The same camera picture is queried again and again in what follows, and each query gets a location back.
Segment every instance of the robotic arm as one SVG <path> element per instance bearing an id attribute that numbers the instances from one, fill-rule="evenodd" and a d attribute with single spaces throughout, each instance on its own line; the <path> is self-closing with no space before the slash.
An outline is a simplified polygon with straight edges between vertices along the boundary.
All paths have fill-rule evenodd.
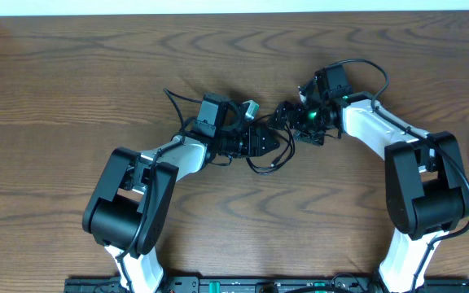
<path id="1" fill-rule="evenodd" d="M 83 229 L 116 257 L 124 288 L 155 292 L 164 273 L 154 246 L 176 181 L 198 172 L 216 155 L 249 158 L 277 149 L 275 130 L 295 129 L 295 140 L 322 146 L 326 131 L 337 129 L 338 138 L 346 133 L 361 140 L 385 162 L 387 208 L 396 229 L 369 291 L 409 291 L 420 265 L 416 286 L 422 286 L 434 252 L 425 256 L 427 245 L 469 215 L 469 201 L 466 187 L 449 163 L 392 122 L 431 139 L 463 171 L 458 144 L 450 133 L 432 134 L 409 126 L 379 102 L 372 108 L 373 98 L 367 92 L 353 92 L 341 64 L 316 72 L 300 88 L 301 103 L 280 103 L 264 124 L 253 121 L 258 108 L 253 101 L 237 104 L 206 94 L 190 132 L 182 131 L 151 151 L 113 151 L 84 212 Z M 229 110 L 235 118 L 226 125 Z M 437 179 L 422 182 L 419 174 L 423 172 L 437 172 Z M 138 192 L 142 200 L 138 203 L 119 195 L 119 189 Z"/>

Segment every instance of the wooden surface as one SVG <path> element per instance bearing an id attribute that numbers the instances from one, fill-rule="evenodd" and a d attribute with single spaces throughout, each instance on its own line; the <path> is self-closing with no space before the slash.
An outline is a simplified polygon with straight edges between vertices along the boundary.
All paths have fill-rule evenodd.
<path id="1" fill-rule="evenodd" d="M 390 73 L 391 112 L 454 133 L 469 178 L 469 12 L 0 18 L 0 291 L 116 272 L 82 211 L 114 148 L 178 130 L 163 87 L 255 99 L 265 114 L 345 58 Z M 357 90 L 381 86 L 373 68 L 347 71 Z M 268 177 L 244 161 L 208 166 L 176 186 L 159 259 L 203 275 L 371 273 L 393 230 L 384 192 L 383 162 L 350 137 L 298 144 Z M 427 272 L 469 277 L 469 233 Z"/>

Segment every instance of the wooden table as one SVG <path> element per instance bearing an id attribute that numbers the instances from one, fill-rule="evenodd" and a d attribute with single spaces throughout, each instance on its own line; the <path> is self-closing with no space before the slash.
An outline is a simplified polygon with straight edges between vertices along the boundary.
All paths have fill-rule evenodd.
<path id="1" fill-rule="evenodd" d="M 469 12 L 0 18 L 0 291 L 61 291 L 65 278 L 116 272 L 82 212 L 114 148 L 151 149 L 178 130 L 164 87 L 254 99 L 262 115 L 346 58 L 390 73 L 389 111 L 454 133 L 469 178 Z M 347 72 L 357 90 L 383 82 L 365 64 Z M 268 177 L 243 160 L 208 166 L 175 188 L 160 263 L 203 275 L 371 273 L 393 230 L 384 193 L 382 160 L 350 137 L 298 144 Z M 469 278 L 469 233 L 442 243 L 427 275 Z"/>

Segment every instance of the white background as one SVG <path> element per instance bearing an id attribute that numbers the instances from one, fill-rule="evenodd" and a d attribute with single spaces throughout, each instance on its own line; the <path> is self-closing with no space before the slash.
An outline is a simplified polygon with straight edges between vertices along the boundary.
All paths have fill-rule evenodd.
<path id="1" fill-rule="evenodd" d="M 469 10 L 469 0 L 0 0 L 0 16 Z"/>

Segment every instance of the table top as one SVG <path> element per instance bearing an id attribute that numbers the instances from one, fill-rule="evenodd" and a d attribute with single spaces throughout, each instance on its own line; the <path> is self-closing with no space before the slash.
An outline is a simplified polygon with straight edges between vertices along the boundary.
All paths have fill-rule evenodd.
<path id="1" fill-rule="evenodd" d="M 178 131 L 164 87 L 254 99 L 263 115 L 347 58 L 389 72 L 389 111 L 453 133 L 469 178 L 469 12 L 0 18 L 0 291 L 116 273 L 82 212 L 113 149 L 149 150 Z M 346 69 L 356 90 L 382 85 L 365 64 Z M 296 147 L 271 176 L 235 160 L 179 181 L 160 263 L 228 276 L 377 268 L 393 231 L 383 161 L 345 136 Z M 469 233 L 439 246 L 428 275 L 469 278 Z"/>

